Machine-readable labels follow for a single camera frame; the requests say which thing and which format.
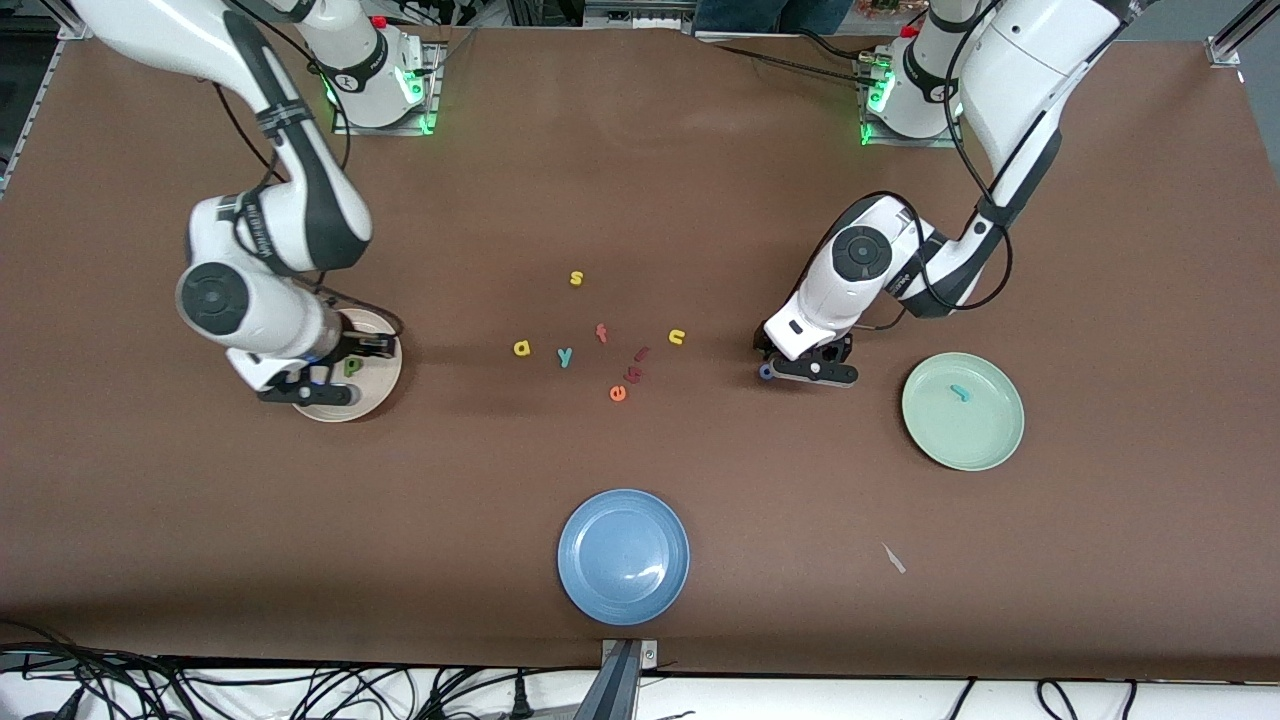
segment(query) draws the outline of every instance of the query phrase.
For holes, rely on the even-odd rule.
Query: black cable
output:
[[[266,687],[266,685],[285,685],[289,683],[301,683],[303,680],[315,682],[316,674],[300,675],[294,678],[264,678],[261,680],[220,680],[216,678],[196,678],[187,674],[184,670],[179,670],[182,680],[191,684],[198,683],[201,685],[215,685],[215,687]],[[329,675],[337,675],[342,670],[330,670]]]
[[[230,3],[232,5],[236,5],[246,15],[253,18],[260,26],[262,26],[266,29],[269,29],[273,33],[275,33],[276,37],[279,37],[280,40],[283,40],[287,44],[289,44],[291,47],[293,47],[294,50],[297,50],[300,55],[302,55],[303,58],[307,59],[308,68],[316,68],[317,70],[320,69],[321,64],[320,64],[320,60],[315,56],[315,54],[312,54],[306,47],[302,47],[301,45],[298,45],[297,41],[294,41],[292,37],[289,37],[288,35],[285,35],[284,31],[282,31],[280,28],[278,28],[278,27],[273,26],[271,23],[266,22],[265,19],[262,19],[262,15],[259,15],[253,10],[250,10],[248,8],[246,8],[244,4],[241,3],[239,0],[227,0],[227,1]],[[342,97],[338,95],[338,91],[334,90],[330,95],[333,95],[334,102],[338,104],[338,113],[342,114],[343,122],[348,122],[347,118],[349,115],[347,115],[347,108],[343,106]],[[351,131],[348,128],[348,131],[346,133],[343,133],[342,161],[338,163],[338,167],[342,168],[343,170],[346,170],[347,169],[347,160],[349,160],[349,159],[351,159]]]
[[[534,716],[534,708],[529,705],[529,693],[525,691],[525,669],[516,669],[516,692],[511,702],[511,720],[527,720]]]
[[[858,53],[851,53],[849,50],[841,50],[840,47],[836,47],[831,42],[827,42],[826,37],[818,35],[817,32],[814,32],[814,31],[812,31],[812,29],[809,29],[806,27],[803,27],[803,28],[797,29],[796,35],[803,36],[803,37],[808,37],[809,40],[817,42],[819,47],[822,47],[823,50],[826,50],[827,53],[831,53],[832,55],[835,55],[837,58],[844,58],[845,60],[856,60],[858,59]]]
[[[890,323],[890,324],[887,324],[887,325],[854,325],[854,329],[855,331],[869,331],[869,332],[873,332],[873,333],[878,333],[881,331],[888,331],[888,329],[892,329],[893,325],[899,324],[902,320],[904,315],[906,315],[906,307],[902,307],[901,310],[899,310],[897,311],[897,318],[893,318],[893,322]]]
[[[964,707],[964,701],[969,697],[969,691],[972,691],[975,684],[978,684],[978,678],[969,678],[964,689],[960,691],[960,697],[956,698],[956,703],[951,706],[951,715],[947,715],[947,720],[956,720],[956,717],[960,717],[960,708]]]
[[[379,716],[385,717],[385,715],[383,714],[381,708],[385,707],[387,710],[390,710],[390,707],[392,707],[390,702],[388,702],[387,697],[383,693],[378,692],[378,689],[374,685],[376,685],[378,683],[380,683],[380,682],[385,680],[387,678],[389,678],[389,676],[392,676],[392,675],[394,675],[397,673],[401,673],[401,671],[402,671],[402,669],[396,667],[393,670],[389,670],[389,671],[387,671],[387,673],[384,673],[384,674],[374,678],[372,680],[365,680],[357,673],[356,676],[355,676],[356,680],[357,680],[356,691],[352,692],[349,696],[347,696],[347,700],[342,701],[333,710],[330,710],[329,712],[326,712],[324,715],[325,720],[333,720],[333,717],[335,717],[344,708],[360,705],[362,702],[380,703]],[[364,693],[364,692],[367,692],[369,694],[371,694],[374,697],[372,698],[357,700],[360,697],[360,693]]]
[[[319,705],[320,701],[325,698],[325,696],[328,696],[333,691],[335,691],[339,687],[342,687],[342,684],[346,683],[347,680],[349,680],[352,676],[357,676],[358,678],[360,676],[360,671],[361,671],[361,669],[349,669],[348,667],[348,669],[346,669],[346,670],[343,670],[342,673],[338,674],[338,675],[342,675],[343,673],[346,673],[347,674],[346,678],[338,678],[337,682],[334,682],[333,684],[329,684],[329,680],[333,680],[334,678],[337,678],[337,675],[335,675],[334,678],[329,678],[326,680],[324,680],[323,683],[320,683],[315,688],[308,689],[307,693],[305,696],[302,696],[302,701],[298,702],[298,706],[293,708],[293,712],[289,715],[289,720],[303,720],[305,717],[307,717],[307,711],[310,711],[312,707],[315,707],[316,705]]]
[[[911,220],[915,222],[915,233],[920,238],[920,245],[916,246],[915,249],[915,260],[916,263],[920,264],[920,279],[924,281],[924,290],[929,291],[929,295],[933,296],[933,300],[938,305],[942,305],[948,310],[977,310],[978,307],[982,307],[983,305],[987,305],[992,300],[1000,297],[1000,293],[1005,291],[1005,286],[1009,284],[1009,278],[1014,277],[1014,242],[1012,240],[1010,240],[1009,233],[1005,231],[1005,228],[1000,228],[1001,231],[1000,237],[1001,240],[1005,241],[1005,274],[1000,278],[1000,283],[996,286],[996,290],[991,291],[991,293],[987,295],[987,297],[983,297],[977,302],[970,302],[968,305],[955,305],[952,302],[948,302],[947,300],[943,300],[942,296],[938,295],[938,291],[934,290],[933,282],[929,281],[929,270],[925,266],[924,256],[920,255],[920,249],[924,247],[925,242],[924,225],[920,224],[920,213],[915,209],[914,205],[911,205],[911,202],[908,199],[902,197],[896,192],[881,191],[881,193],[897,200],[899,202],[902,204],[904,208],[908,209],[908,211],[911,213]]]
[[[1066,697],[1066,691],[1062,689],[1062,685],[1057,684],[1057,680],[1041,680],[1036,683],[1036,700],[1041,702],[1041,707],[1044,708],[1044,712],[1048,714],[1050,717],[1052,717],[1053,720],[1064,720],[1061,715],[1053,712],[1050,708],[1048,702],[1044,700],[1046,687],[1051,687],[1055,691],[1057,691],[1057,696],[1062,698],[1062,705],[1066,706],[1066,712],[1068,715],[1071,716],[1071,720],[1080,720],[1079,717],[1076,717],[1075,707],[1071,705],[1071,698]]]
[[[564,673],[567,670],[582,670],[582,667],[576,667],[576,666],[535,667],[535,669],[531,669],[531,670],[521,670],[521,673],[527,678],[530,675],[541,675],[543,673]],[[489,685],[495,685],[498,683],[509,683],[509,682],[512,682],[515,679],[516,679],[516,673],[508,673],[508,674],[500,675],[498,678],[490,678],[490,679],[488,679],[488,680],[485,680],[483,683],[476,683],[476,684],[474,684],[474,685],[471,685],[468,688],[461,689],[457,693],[454,693],[453,696],[445,697],[442,702],[438,703],[436,707],[431,707],[431,702],[429,700],[428,703],[422,707],[422,712],[420,712],[419,715],[415,715],[415,717],[425,719],[429,712],[431,712],[431,711],[440,711],[440,710],[444,708],[445,705],[448,705],[448,703],[458,700],[460,697],[462,697],[465,694],[474,693],[474,692],[479,691],[480,688],[488,688]]]
[[[1129,697],[1124,701],[1124,710],[1120,711],[1120,720],[1129,720],[1129,711],[1133,710],[1133,701],[1138,698],[1138,680],[1125,680],[1129,683]]]
[[[818,74],[818,76],[833,77],[833,78],[837,78],[837,79],[844,79],[844,81],[854,82],[854,83],[858,83],[858,85],[865,85],[865,86],[873,86],[873,85],[876,85],[876,81],[873,81],[872,78],[851,76],[849,73],[837,73],[835,70],[828,70],[828,69],[824,69],[824,68],[815,68],[813,65],[805,65],[804,63],[796,63],[796,61],[792,61],[792,60],[786,60],[783,58],[774,58],[773,55],[764,55],[762,53],[755,53],[755,51],[751,51],[751,50],[742,50],[741,47],[728,47],[727,45],[717,45],[716,47],[719,47],[721,50],[724,50],[726,53],[733,53],[735,55],[745,55],[748,58],[755,58],[756,60],[763,60],[765,63],[771,63],[771,64],[774,64],[774,65],[781,65],[783,68],[792,68],[792,69],[797,69],[797,70],[804,70],[806,73],[814,73],[814,74]]]
[[[125,717],[129,717],[129,715],[124,712],[124,710],[110,697],[110,693],[106,689],[105,679],[110,679],[115,683],[123,684],[128,687],[131,691],[133,691],[138,697],[138,705],[140,707],[143,708],[143,712],[146,712],[147,707],[150,706],[151,714],[154,714],[156,717],[161,720],[166,720],[169,717],[163,703],[160,703],[156,698],[147,696],[146,691],[143,691],[137,683],[134,683],[133,678],[131,678],[128,673],[122,670],[119,666],[106,661],[104,657],[105,653],[102,651],[81,647],[74,642],[72,642],[70,638],[67,638],[67,641],[64,642],[54,632],[32,625],[29,623],[22,623],[18,620],[9,620],[0,618],[0,624],[10,625],[13,628],[20,628],[23,630],[40,635],[41,638],[47,641],[46,643],[10,643],[0,646],[0,650],[4,650],[5,652],[15,650],[24,651],[35,647],[35,650],[49,652],[50,655],[52,655],[54,651],[56,650],[61,652],[63,656],[67,657],[68,660],[74,660],[77,664],[77,671],[74,673],[76,679],[81,683],[81,687],[84,688],[86,692],[102,700],[102,702],[106,703],[108,715],[113,720],[115,719],[116,711],[122,712]],[[133,656],[132,653],[113,653],[113,655],[119,655],[120,657],[129,657],[129,659],[141,657],[141,656]],[[81,674],[82,669],[86,674],[88,674],[88,678],[84,678]],[[97,688],[93,688],[90,680],[96,680]],[[193,712],[192,720],[201,720],[200,714]]]
[[[216,82],[211,85],[214,86],[214,92],[218,94],[218,101],[223,104],[223,110],[227,111],[227,119],[229,119],[232,122],[232,127],[236,128],[236,135],[241,136],[241,140],[243,140],[244,145],[248,146],[248,149],[253,152],[253,156],[257,158],[257,161],[262,163],[262,167],[266,168],[266,172],[275,176],[275,179],[278,182],[284,182],[284,178],[280,177],[280,173],[275,172],[275,160],[268,161],[268,159],[262,156],[262,152],[257,149],[256,145],[253,145],[253,141],[250,140],[248,133],[246,133],[244,128],[241,127],[239,120],[236,119],[236,113],[232,111],[230,102],[227,101],[227,94],[223,92],[223,86],[218,85]]]

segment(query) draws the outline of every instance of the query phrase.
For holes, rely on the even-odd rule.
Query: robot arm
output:
[[[786,305],[756,333],[756,348],[771,357],[773,374],[851,384],[856,372],[840,365],[849,355],[847,334],[878,290],[918,318],[961,307],[1052,164],[1071,91],[1147,5],[1004,3],[974,41],[959,82],[969,120],[997,169],[995,184],[954,241],[893,193],[855,202],[824,236]],[[983,15],[991,12],[988,6]]]
[[[227,346],[232,365],[264,400],[355,402],[352,388],[314,392],[300,373],[310,365],[332,369],[347,355],[387,356],[394,338],[355,333],[291,278],[353,265],[372,236],[369,209],[261,32],[219,0],[82,0],[77,6],[120,54],[209,78],[243,97],[288,172],[287,183],[195,206],[189,266],[177,290],[183,319]]]

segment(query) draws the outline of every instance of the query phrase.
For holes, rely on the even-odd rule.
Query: metal frame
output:
[[[36,91],[36,100],[31,104],[31,110],[27,111],[27,119],[22,123],[22,133],[18,135],[18,142],[13,145],[13,156],[9,158],[9,164],[4,167],[4,176],[0,177],[0,200],[4,200],[4,193],[9,190],[13,173],[18,168],[18,156],[22,155],[23,146],[27,145],[27,136],[31,135],[31,127],[36,123],[36,113],[40,111],[40,105],[45,101],[45,92],[49,90],[49,83],[54,81],[54,70],[58,69],[58,60],[63,58],[63,50],[65,47],[65,40],[58,41],[58,47],[54,49],[54,56],[49,59],[49,68],[45,70],[45,77],[40,81],[40,90]]]
[[[1208,61],[1215,68],[1231,68],[1240,64],[1240,47],[1260,29],[1280,14],[1280,0],[1254,0],[1239,15],[1226,23],[1217,35],[1204,41]]]
[[[586,0],[585,28],[668,28],[689,33],[694,24],[695,0]]]
[[[61,29],[58,31],[58,40],[84,40],[86,37],[93,37],[92,31],[88,29],[84,20],[63,0],[40,0],[40,4],[61,26]]]

